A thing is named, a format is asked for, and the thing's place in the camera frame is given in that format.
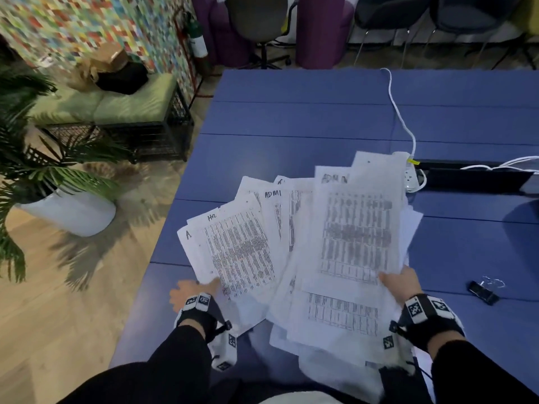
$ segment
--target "black sleeve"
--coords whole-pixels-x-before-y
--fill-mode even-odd
[[[211,354],[202,335],[179,326],[147,362],[106,370],[59,404],[196,404],[206,399],[210,372]]]
[[[468,341],[455,340],[441,346],[431,372],[437,404],[539,401],[528,387]]]

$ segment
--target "plant pot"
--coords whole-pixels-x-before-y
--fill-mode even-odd
[[[61,190],[17,207],[80,237],[103,231],[116,214],[116,206],[102,197],[87,192],[67,194]]]

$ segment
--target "mosaic wall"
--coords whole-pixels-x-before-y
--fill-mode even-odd
[[[29,64],[51,54],[65,69],[106,41],[118,41],[151,72],[171,72],[193,96],[187,60],[172,23],[190,0],[3,0],[0,32]]]

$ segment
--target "table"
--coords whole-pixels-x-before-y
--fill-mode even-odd
[[[532,72],[395,70],[393,79],[416,158],[502,162],[539,153]],[[169,290],[194,278],[176,231],[231,201],[242,176],[313,176],[315,165],[350,165],[356,150],[411,150],[388,80],[387,72],[364,69],[225,72],[111,366],[146,360],[170,333]],[[539,393],[539,201],[440,192],[408,199],[425,215],[410,247],[424,289],[449,303],[478,348]],[[495,306],[466,292],[466,282],[483,275],[507,285]],[[307,382],[297,357],[268,345],[270,328],[262,322],[240,337],[238,364],[213,380]]]

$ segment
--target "floor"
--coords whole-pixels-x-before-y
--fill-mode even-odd
[[[405,67],[469,68],[475,58],[463,58],[467,47],[410,48]],[[488,69],[504,49],[486,50],[478,65]],[[270,58],[294,54],[270,48]],[[338,67],[351,66],[348,51]],[[401,48],[364,48],[358,67],[397,68]],[[506,60],[500,69],[528,70],[522,56]],[[199,94],[212,95],[219,77],[204,81]],[[204,121],[210,98],[197,98],[191,109],[195,135]],[[29,142],[40,146],[39,132]],[[14,209],[8,230],[28,263],[26,282],[0,279],[0,402],[52,404],[84,380],[105,370],[120,337],[131,304],[172,203],[184,162],[139,165],[87,165],[122,186],[117,216],[102,233],[79,238]]]

